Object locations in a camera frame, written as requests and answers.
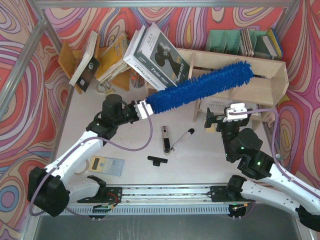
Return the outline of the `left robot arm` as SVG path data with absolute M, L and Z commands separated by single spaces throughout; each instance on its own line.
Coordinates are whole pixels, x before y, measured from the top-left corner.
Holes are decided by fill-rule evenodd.
M 101 149 L 117 132 L 119 126 L 140 120 L 139 100 L 131 103 L 123 101 L 118 94 L 110 94 L 102 103 L 98 112 L 88 124 L 80 139 L 60 158 L 44 168 L 36 166 L 29 173 L 27 200 L 31 206 L 37 206 L 43 212 L 56 217 L 61 214 L 71 199 L 80 193 L 94 197 L 100 184 L 88 178 L 78 189 L 68 182 L 76 170 L 97 150 Z

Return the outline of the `blue microfiber duster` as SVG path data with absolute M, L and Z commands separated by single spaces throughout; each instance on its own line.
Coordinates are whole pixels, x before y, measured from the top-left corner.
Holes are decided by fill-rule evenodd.
M 198 99 L 247 85 L 253 77 L 251 64 L 247 61 L 239 61 L 187 79 L 177 86 L 160 90 L 146 97 L 145 101 L 155 114 L 159 114 Z

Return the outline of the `white black utility knife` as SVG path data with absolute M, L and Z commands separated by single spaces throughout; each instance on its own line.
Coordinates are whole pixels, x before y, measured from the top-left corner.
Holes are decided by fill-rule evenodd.
M 171 151 L 174 152 L 178 148 L 182 146 L 183 143 L 185 143 L 195 132 L 194 128 L 190 128 L 185 134 L 183 134 L 171 147 Z

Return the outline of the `white black stapler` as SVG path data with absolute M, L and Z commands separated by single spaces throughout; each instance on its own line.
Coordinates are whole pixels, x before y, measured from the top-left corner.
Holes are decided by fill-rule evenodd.
M 165 155 L 169 155 L 171 153 L 171 144 L 169 139 L 168 127 L 165 125 L 161 126 L 161 136 L 162 136 L 163 153 Z

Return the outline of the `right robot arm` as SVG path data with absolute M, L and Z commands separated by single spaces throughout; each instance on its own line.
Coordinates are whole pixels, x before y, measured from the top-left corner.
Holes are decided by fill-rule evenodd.
M 280 158 L 271 147 L 271 155 L 261 151 L 262 140 L 255 131 L 247 128 L 255 110 L 244 103 L 233 103 L 216 115 L 206 113 L 204 127 L 216 124 L 221 133 L 225 158 L 239 162 L 242 175 L 233 175 L 226 187 L 230 198 L 241 198 L 268 204 L 292 214 L 305 227 L 320 230 L 320 191 L 291 174 L 280 163 Z

